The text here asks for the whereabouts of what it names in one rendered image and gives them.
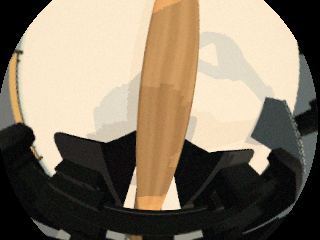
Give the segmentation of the wooden rail with metal hooks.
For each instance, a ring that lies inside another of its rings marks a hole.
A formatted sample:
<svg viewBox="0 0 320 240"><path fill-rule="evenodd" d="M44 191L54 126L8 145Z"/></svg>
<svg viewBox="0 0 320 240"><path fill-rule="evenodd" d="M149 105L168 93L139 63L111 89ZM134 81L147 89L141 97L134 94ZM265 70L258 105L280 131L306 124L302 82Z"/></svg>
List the wooden rail with metal hooks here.
<svg viewBox="0 0 320 240"><path fill-rule="evenodd" d="M141 63L137 208L161 211L187 136L199 64L199 0L155 0Z"/></svg>

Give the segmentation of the dark brown wooden post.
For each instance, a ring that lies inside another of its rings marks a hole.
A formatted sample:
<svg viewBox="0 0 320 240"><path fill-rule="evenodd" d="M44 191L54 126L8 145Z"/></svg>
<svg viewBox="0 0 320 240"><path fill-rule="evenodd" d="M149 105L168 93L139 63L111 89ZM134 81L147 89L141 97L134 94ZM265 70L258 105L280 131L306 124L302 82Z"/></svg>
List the dark brown wooden post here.
<svg viewBox="0 0 320 240"><path fill-rule="evenodd" d="M137 196L137 193L135 193L135 195ZM139 209L137 208L137 197L135 196L135 201L133 201L133 203L135 203L135 205L133 205L133 209ZM131 239L129 240L141 240L141 236L136 236L136 235L131 235Z"/></svg>

